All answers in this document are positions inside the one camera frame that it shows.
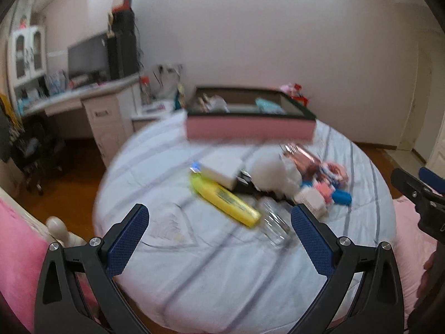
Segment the pink bedding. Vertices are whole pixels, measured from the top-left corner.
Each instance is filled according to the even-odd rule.
[[[48,242],[0,199],[0,292],[16,317],[34,332],[37,284]]]
[[[404,196],[395,199],[394,208],[397,225],[394,255],[402,282],[406,324],[417,301],[423,265],[436,250],[437,241],[417,227],[420,217],[409,199]]]

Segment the bed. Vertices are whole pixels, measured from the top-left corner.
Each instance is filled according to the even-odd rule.
[[[296,240],[274,247],[258,229],[246,229],[189,187],[189,166],[220,150],[243,159],[279,152],[277,143],[189,142],[184,112],[135,134],[109,167],[97,195],[93,224],[103,235],[136,203],[150,225],[117,281],[157,324],[182,333],[287,333],[325,282]],[[333,128],[317,121],[308,148],[345,165],[351,207],[335,205],[324,222],[356,244],[394,242],[389,189],[368,157]],[[336,318],[347,312],[356,274]]]

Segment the white desk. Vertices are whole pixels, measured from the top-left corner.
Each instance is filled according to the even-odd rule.
[[[108,167],[118,150],[134,133],[132,117],[140,111],[141,104],[139,76],[135,74],[37,101],[22,117],[42,112],[50,117],[70,110],[85,109],[94,140]]]
[[[54,95],[50,98],[35,102],[25,110],[22,117],[29,117],[34,114],[45,112],[52,116],[58,113],[67,112],[83,107],[82,101],[101,97],[103,95],[115,94],[123,89],[135,84],[139,79],[138,74],[131,75],[125,79],[119,79],[97,86],[68,90],[65,93]]]

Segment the stuffed animal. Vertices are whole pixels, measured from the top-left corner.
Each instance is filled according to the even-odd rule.
[[[276,153],[265,153],[258,157],[249,170],[252,183],[264,192],[275,192],[278,197],[289,199],[300,191],[301,174],[296,165],[287,157]]]

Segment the doorframe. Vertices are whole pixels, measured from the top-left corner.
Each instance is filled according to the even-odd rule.
[[[425,79],[426,75],[423,76],[425,71],[424,69],[429,70],[428,80]],[[418,139],[421,133],[423,122],[428,109],[429,94],[431,92],[431,73],[432,73],[431,56],[426,51],[426,49],[422,48],[420,41],[418,41],[416,81],[414,84],[414,89],[412,91],[411,105],[408,117],[406,118],[403,132],[400,137],[400,142],[397,145],[397,149],[399,150],[412,151],[416,144],[416,140]],[[427,92],[425,91],[424,86],[421,86],[421,84],[422,85],[428,84]]]

